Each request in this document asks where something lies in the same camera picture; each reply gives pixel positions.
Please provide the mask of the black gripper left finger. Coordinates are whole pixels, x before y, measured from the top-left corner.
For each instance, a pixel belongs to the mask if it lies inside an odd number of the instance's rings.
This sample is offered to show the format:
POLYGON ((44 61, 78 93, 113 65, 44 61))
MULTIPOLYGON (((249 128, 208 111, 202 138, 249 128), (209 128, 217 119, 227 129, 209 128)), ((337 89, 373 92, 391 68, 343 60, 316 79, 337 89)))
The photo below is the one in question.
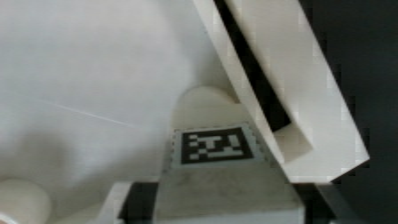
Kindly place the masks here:
POLYGON ((156 181, 117 182, 87 224, 154 224, 156 181))

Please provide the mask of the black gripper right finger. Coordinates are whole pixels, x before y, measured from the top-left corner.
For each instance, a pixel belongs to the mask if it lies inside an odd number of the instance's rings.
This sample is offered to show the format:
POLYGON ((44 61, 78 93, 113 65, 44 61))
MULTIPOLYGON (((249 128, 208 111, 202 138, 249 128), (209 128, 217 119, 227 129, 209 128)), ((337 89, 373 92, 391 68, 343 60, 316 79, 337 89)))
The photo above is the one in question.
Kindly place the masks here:
POLYGON ((293 185, 304 205, 304 224, 355 224, 355 213, 332 183, 293 185))

